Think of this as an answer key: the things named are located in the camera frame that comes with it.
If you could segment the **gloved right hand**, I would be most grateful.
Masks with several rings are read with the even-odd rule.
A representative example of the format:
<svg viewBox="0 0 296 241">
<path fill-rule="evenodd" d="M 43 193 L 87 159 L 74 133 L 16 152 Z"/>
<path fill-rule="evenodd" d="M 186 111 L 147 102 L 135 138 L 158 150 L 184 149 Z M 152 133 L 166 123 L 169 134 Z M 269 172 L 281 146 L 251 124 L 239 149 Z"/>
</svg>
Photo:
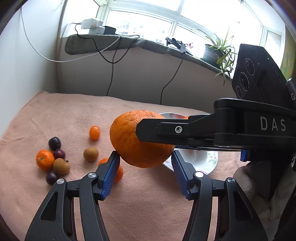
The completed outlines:
<svg viewBox="0 0 296 241">
<path fill-rule="evenodd" d="M 259 189 L 255 181 L 247 174 L 245 166 L 238 168 L 233 178 L 253 205 L 268 239 L 273 240 L 280 224 L 280 218 L 283 216 L 285 205 L 295 188 L 295 171 L 292 170 L 292 167 L 287 169 L 270 201 L 259 195 Z"/>
</svg>

